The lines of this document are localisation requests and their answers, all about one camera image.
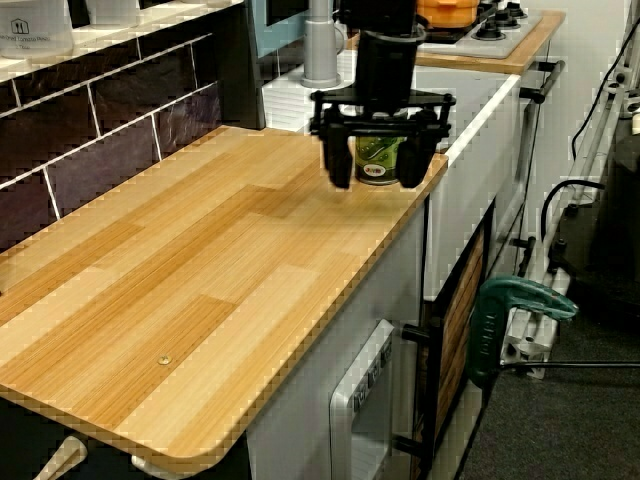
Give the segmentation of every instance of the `clamp handle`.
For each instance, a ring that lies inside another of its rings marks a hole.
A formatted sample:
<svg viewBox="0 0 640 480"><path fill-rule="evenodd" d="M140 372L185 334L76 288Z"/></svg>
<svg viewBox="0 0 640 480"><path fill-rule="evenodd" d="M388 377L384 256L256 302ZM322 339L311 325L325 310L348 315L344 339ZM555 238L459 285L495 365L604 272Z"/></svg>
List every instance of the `clamp handle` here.
<svg viewBox="0 0 640 480"><path fill-rule="evenodd" d="M500 353L512 308L542 313L557 321L570 320L578 313L577 305L564 295L531 280L506 276L485 282L471 316L466 360L469 379L482 389L500 370Z"/></svg>

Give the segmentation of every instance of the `white container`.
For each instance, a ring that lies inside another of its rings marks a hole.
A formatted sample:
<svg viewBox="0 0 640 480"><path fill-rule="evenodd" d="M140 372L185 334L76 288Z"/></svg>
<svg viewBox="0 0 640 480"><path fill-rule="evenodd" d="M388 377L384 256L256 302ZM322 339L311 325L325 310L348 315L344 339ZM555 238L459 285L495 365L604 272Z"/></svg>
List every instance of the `white container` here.
<svg viewBox="0 0 640 480"><path fill-rule="evenodd" d="M67 0L0 0L0 55L43 58L72 50Z"/></svg>
<svg viewBox="0 0 640 480"><path fill-rule="evenodd" d="M138 0L85 0L93 28L120 29L140 23Z"/></svg>

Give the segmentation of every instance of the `robotic arm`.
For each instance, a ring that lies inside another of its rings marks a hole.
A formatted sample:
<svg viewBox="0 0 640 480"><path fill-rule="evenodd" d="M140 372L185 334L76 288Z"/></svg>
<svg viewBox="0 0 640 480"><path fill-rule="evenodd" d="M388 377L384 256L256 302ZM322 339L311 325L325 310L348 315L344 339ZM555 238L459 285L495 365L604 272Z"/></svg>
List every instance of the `robotic arm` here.
<svg viewBox="0 0 640 480"><path fill-rule="evenodd" d="M406 137L398 149L396 176L402 186L415 188L424 179L438 142L449 135L449 111L455 105L450 94L411 89L416 52L426 38L416 22L416 0L342 0L338 17L360 29L355 82L311 95L315 102L311 134L323 142L331 182L349 188L350 136ZM361 113L345 116L341 105L353 105ZM420 110L408 119L374 117L376 113L393 117L407 107Z"/></svg>

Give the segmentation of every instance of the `gray carpet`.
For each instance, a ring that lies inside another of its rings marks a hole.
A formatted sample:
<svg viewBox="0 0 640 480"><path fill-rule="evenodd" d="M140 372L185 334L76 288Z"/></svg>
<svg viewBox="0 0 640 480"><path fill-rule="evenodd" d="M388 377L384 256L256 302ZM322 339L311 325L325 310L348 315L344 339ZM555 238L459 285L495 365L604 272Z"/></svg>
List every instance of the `gray carpet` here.
<svg viewBox="0 0 640 480"><path fill-rule="evenodd" d="M640 334L583 313L551 360L640 361ZM640 479L640 370L501 374L458 478Z"/></svg>

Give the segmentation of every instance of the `wooden countertop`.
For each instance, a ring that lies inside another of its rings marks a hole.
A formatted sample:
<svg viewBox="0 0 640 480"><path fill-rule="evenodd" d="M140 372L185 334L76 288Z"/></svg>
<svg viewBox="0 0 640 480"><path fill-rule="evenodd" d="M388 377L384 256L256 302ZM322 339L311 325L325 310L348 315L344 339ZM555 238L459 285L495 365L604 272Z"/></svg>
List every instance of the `wooden countertop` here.
<svg viewBox="0 0 640 480"><path fill-rule="evenodd" d="M0 395L170 471L216 464L447 164L344 192L320 150L221 127L0 255Z"/></svg>
<svg viewBox="0 0 640 480"><path fill-rule="evenodd" d="M536 54L556 33L566 14L556 10L543 11L543 18L527 38L505 59L475 58L460 55L440 55L418 51L416 65L425 67L454 68L479 72L508 73L522 75L535 60ZM357 39L349 40L348 48L357 49Z"/></svg>

